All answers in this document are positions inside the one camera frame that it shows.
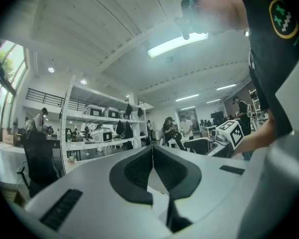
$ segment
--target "shelf board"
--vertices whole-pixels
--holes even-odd
[[[126,111],[129,104],[121,99],[92,90],[80,84],[73,85],[70,100],[105,108],[113,107],[121,111]],[[133,108],[133,111],[137,111],[139,108],[139,106],[132,104],[130,106]]]
[[[128,121],[130,124],[145,123],[144,120],[114,119],[108,117],[86,115],[86,114],[81,114],[78,112],[71,112],[71,111],[68,112],[66,120],[75,121],[75,122],[94,123],[94,124],[105,124],[105,125],[117,125],[119,121],[121,121],[122,123]]]
[[[67,151],[74,151],[74,150],[84,150],[84,149],[94,149],[94,148],[100,148],[100,147],[105,147],[105,146],[110,146],[110,145],[118,145],[118,144],[122,144],[128,141],[134,141],[134,140],[139,140],[139,139],[143,139],[146,138],[146,135],[143,136],[135,136],[132,138],[127,138],[127,139],[118,139],[115,138],[112,141],[108,141],[108,142],[100,142],[100,143],[88,143],[86,144],[86,142],[67,142],[65,143],[66,147],[65,149]]]

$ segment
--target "bottle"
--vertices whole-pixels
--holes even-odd
[[[68,138],[68,142],[71,142],[71,132],[70,132],[69,129],[68,129],[68,132],[67,132],[67,138]]]

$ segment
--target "brown wall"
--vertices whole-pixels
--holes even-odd
[[[253,82],[250,82],[241,91],[237,92],[236,94],[231,96],[230,99],[226,100],[224,102],[224,105],[225,105],[225,108],[227,111],[227,115],[233,116],[235,114],[235,112],[237,112],[239,109],[238,104],[233,105],[233,97],[234,96],[239,96],[240,99],[242,99],[246,103],[253,105],[253,101],[250,97],[249,90],[253,91],[254,89],[255,89],[255,86],[254,86]]]

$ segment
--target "rectangular light fixture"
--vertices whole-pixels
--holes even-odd
[[[205,33],[202,33],[202,34],[191,33],[191,34],[189,34],[188,40],[185,40],[182,36],[180,36],[173,40],[162,43],[162,44],[154,47],[153,49],[148,50],[148,54],[151,58],[154,58],[160,54],[163,54],[164,52],[168,52],[168,51],[178,48],[180,46],[190,44],[192,42],[205,40],[205,39],[208,39],[208,33],[206,33],[206,34]]]
[[[182,100],[185,100],[185,99],[188,99],[188,98],[194,98],[194,97],[197,97],[197,96],[199,96],[199,94],[192,95],[192,96],[185,97],[185,98],[176,99],[176,102],[178,102],[178,101],[182,101]]]
[[[209,104],[209,103],[212,103],[212,102],[216,102],[216,101],[219,101],[220,99],[216,99],[216,100],[213,100],[213,101],[209,101],[209,102],[207,102],[207,104]]]
[[[186,109],[190,109],[190,108],[194,108],[195,106],[191,106],[191,107],[186,107],[186,108],[182,108],[181,110],[186,110]]]
[[[218,89],[216,89],[216,90],[223,90],[223,89],[227,89],[227,88],[231,88],[231,87],[234,87],[234,86],[236,86],[237,84],[235,83],[235,84],[233,84],[233,85],[228,85],[228,86],[225,86],[225,87],[221,87],[221,88],[218,88]]]

